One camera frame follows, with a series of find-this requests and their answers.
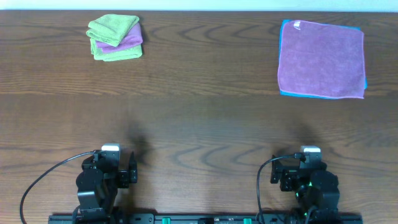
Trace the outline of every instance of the wooden tabletop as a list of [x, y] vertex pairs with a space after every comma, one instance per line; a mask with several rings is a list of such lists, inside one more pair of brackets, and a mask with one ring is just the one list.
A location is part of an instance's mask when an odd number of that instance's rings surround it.
[[[93, 59], [87, 24], [109, 13], [140, 17], [141, 58]], [[283, 19], [360, 27], [365, 99], [280, 96]], [[0, 223], [21, 222], [22, 194], [45, 170], [106, 142], [136, 152], [139, 183], [116, 202], [129, 211], [256, 213], [259, 165], [314, 144], [339, 178], [340, 211], [397, 223], [397, 35], [386, 13], [1, 11]], [[78, 205], [82, 160], [30, 191], [29, 224]], [[270, 172], [263, 207], [296, 207]]]

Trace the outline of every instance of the towel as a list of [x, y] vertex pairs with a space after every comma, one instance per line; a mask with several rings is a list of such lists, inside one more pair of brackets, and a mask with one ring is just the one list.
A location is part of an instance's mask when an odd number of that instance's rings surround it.
[[94, 55], [95, 60], [103, 60], [104, 62], [113, 62], [117, 60], [125, 60], [132, 58], [139, 58], [142, 55], [141, 44], [131, 47], [126, 50], [121, 50], [113, 53], [103, 53], [101, 49], [97, 48], [95, 39], [90, 39], [91, 54]]
[[123, 38], [122, 41], [120, 41], [120, 44], [117, 47], [113, 47], [112, 45], [109, 45], [104, 42], [100, 42], [98, 40], [95, 41], [96, 46], [98, 48], [102, 49], [102, 52], [104, 53], [111, 53], [111, 52], [117, 52], [120, 50], [124, 49], [129, 49], [131, 47], [137, 46], [139, 44], [142, 44], [142, 36], [141, 36], [141, 27], [139, 23], [136, 23], [131, 30], [127, 33], [127, 36]]
[[363, 98], [363, 38], [352, 27], [284, 21], [278, 67], [281, 94]]
[[91, 21], [88, 24], [91, 29], [86, 34], [92, 39], [116, 47], [138, 20], [137, 16], [107, 14]]

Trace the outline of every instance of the white backdrop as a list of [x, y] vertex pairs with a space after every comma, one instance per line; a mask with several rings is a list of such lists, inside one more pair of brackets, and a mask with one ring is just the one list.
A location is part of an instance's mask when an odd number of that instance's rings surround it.
[[0, 9], [398, 12], [398, 0], [0, 0]]

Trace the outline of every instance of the purple cloth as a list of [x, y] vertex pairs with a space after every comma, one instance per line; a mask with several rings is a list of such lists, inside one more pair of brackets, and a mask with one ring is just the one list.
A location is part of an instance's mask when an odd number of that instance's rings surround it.
[[141, 35], [141, 27], [139, 23], [134, 25], [131, 30], [127, 33], [127, 35], [120, 41], [120, 44], [117, 47], [113, 47], [109, 44], [95, 41], [95, 44], [98, 48], [102, 50], [104, 53], [117, 52], [120, 50], [129, 49], [131, 47], [135, 47], [137, 45], [142, 44], [142, 35]]
[[327, 98], [363, 98], [364, 34], [360, 30], [290, 21], [282, 31], [282, 91]]

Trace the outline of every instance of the folded green cloth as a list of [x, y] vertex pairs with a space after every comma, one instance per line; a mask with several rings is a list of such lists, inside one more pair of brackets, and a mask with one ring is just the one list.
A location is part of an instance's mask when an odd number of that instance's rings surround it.
[[121, 50], [112, 53], [103, 53], [100, 48], [97, 48], [95, 39], [90, 39], [91, 54], [94, 55], [95, 60], [103, 60], [104, 62], [113, 62], [117, 60], [139, 58], [142, 55], [141, 44], [135, 47], [131, 47], [126, 50]]
[[95, 40], [117, 47], [138, 20], [137, 16], [104, 15], [88, 24], [91, 29], [86, 34]]

